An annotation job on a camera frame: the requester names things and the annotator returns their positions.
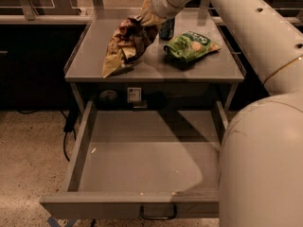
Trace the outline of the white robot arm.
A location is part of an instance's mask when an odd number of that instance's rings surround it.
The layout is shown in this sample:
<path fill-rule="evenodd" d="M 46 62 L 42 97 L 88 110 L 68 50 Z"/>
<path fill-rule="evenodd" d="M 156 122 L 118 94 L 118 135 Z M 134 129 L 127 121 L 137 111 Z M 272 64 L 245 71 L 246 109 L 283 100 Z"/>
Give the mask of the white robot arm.
<path fill-rule="evenodd" d="M 170 18 L 188 1 L 151 0 L 143 16 Z M 224 134 L 220 227 L 303 227 L 303 35 L 263 0 L 210 2 L 269 94 Z"/>

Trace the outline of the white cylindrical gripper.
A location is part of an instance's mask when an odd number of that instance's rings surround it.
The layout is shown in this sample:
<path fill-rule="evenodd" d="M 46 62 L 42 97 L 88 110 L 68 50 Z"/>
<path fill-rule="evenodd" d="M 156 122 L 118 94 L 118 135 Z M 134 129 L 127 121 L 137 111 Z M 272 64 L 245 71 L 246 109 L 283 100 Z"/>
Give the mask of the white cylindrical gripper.
<path fill-rule="evenodd" d="M 162 25 L 167 21 L 166 18 L 175 17 L 189 1 L 191 0 L 144 0 L 139 13 L 140 25 Z"/>

